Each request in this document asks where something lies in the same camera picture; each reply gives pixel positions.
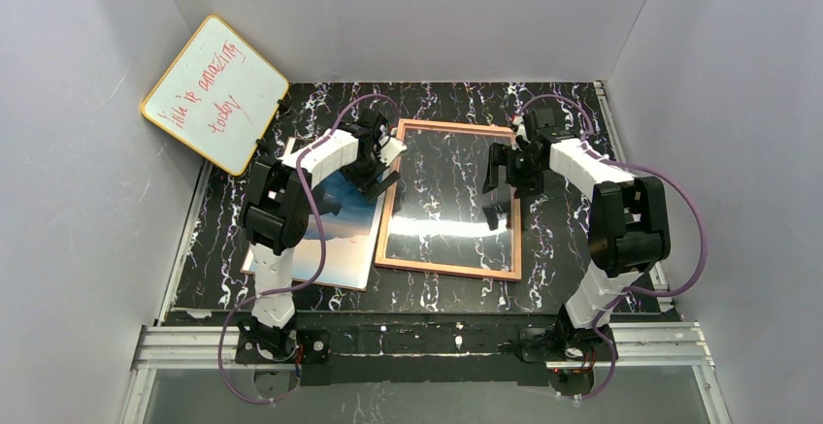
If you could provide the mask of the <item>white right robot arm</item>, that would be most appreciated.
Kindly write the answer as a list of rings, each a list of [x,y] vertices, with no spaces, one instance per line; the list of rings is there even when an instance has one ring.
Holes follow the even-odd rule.
[[[511,124],[510,145],[488,149],[482,190],[504,181],[515,197],[544,191],[548,172],[564,177],[589,201],[590,265],[558,314],[568,332],[608,324],[611,302],[671,251],[665,187],[657,178],[636,177],[564,129],[559,113],[538,109]]]

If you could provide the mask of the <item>landscape photo board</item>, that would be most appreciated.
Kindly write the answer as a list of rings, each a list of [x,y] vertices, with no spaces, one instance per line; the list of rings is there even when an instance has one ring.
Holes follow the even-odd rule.
[[[315,284],[365,290],[374,260],[384,195],[368,202],[340,171],[313,189],[324,226],[327,256]],[[292,276],[305,281],[316,272],[320,239],[309,215],[304,239],[294,248]]]

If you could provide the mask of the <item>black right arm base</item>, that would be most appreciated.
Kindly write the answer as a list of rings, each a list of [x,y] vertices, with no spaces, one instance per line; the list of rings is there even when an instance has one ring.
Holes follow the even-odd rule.
[[[515,353],[526,363],[568,361],[585,368],[611,357],[606,342],[592,329],[524,328],[513,344]]]

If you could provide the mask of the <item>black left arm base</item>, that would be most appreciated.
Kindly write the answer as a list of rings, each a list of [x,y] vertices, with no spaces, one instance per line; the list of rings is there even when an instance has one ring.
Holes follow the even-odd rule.
[[[330,359],[331,338],[324,330],[255,332],[242,330],[235,362],[241,365],[325,364]]]

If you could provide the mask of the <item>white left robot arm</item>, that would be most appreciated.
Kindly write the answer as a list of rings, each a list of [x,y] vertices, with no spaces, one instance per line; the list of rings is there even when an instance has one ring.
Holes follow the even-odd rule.
[[[373,203],[398,180],[390,166],[406,149],[383,114],[365,110],[290,154],[254,161],[241,224],[255,264],[251,314],[258,323],[282,329],[295,313],[292,261],[309,223],[322,215],[315,189],[340,174]]]

